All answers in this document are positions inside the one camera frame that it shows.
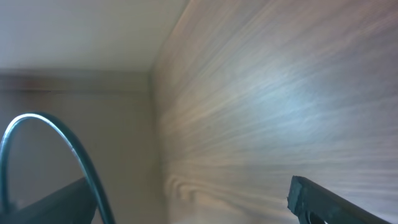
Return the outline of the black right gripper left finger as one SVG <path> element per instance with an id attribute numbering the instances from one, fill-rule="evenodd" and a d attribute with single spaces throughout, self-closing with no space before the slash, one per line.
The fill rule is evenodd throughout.
<path id="1" fill-rule="evenodd" d="M 1 215 L 1 224 L 90 224 L 96 207 L 89 184 L 81 178 L 36 203 Z"/>

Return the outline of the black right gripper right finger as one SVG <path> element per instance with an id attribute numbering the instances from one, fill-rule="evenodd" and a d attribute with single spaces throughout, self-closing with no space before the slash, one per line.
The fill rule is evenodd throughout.
<path id="1" fill-rule="evenodd" d="M 287 202 L 300 224 L 389 224 L 301 176 L 292 177 Z"/>

